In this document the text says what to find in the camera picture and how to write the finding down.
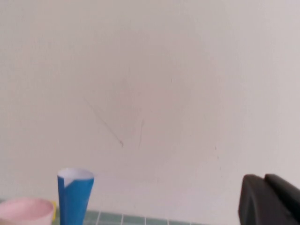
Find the green tile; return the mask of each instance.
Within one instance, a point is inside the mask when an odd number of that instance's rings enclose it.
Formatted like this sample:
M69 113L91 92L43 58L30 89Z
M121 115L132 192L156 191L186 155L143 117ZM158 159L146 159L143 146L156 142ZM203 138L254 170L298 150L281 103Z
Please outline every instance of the green tile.
M121 225L121 223L99 221L97 225Z
M60 209L59 208L56 209L56 217L55 218L60 218Z
M121 223L122 215L116 213L101 212L99 220L104 222Z
M84 221L97 221L99 216L99 212L98 211L87 211L85 214L85 218Z
M83 225L96 225L95 221L84 221Z
M146 225L168 225L166 219L146 218Z
M181 221L169 221L169 225L190 225L190 223Z
M60 219L55 219L53 222L52 222L52 225L60 225Z
M125 216L123 217L123 223L124 224L138 224L138 225L144 225L145 224L145 218L144 217L133 217L133 216Z

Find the yellow object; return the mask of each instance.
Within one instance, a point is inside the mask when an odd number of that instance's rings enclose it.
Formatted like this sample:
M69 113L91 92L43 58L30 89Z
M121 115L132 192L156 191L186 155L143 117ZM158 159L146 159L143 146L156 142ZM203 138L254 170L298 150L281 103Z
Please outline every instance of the yellow object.
M55 201L51 201L51 202L52 202L52 204L54 206L54 213L53 213L53 218L52 218L52 221L54 221L55 218L56 218L56 202Z

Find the tiled floor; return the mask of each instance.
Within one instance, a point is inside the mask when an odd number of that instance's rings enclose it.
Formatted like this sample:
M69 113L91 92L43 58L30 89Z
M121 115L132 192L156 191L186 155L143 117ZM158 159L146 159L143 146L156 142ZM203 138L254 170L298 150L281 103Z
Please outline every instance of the tiled floor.
M53 225L60 224L59 209ZM145 218L109 212L87 211L83 225L200 225L167 219Z

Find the blue cup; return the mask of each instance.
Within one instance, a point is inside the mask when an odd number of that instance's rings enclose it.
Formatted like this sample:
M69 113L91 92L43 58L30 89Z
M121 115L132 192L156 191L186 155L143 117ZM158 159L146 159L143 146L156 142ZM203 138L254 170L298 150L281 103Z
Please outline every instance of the blue cup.
M83 225L94 174L84 169L66 168L58 172L57 179L60 225Z

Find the tile grout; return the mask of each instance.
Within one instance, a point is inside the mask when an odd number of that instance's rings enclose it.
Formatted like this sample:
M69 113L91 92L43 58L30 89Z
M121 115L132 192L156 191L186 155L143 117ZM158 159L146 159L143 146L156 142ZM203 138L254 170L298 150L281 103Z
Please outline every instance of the tile grout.
M124 214L122 214L121 225L123 225L123 220L124 220Z
M99 211L99 213L98 213L98 217L97 217L97 221L96 221L96 225L98 225L98 222L99 222L99 219L100 219L100 211Z

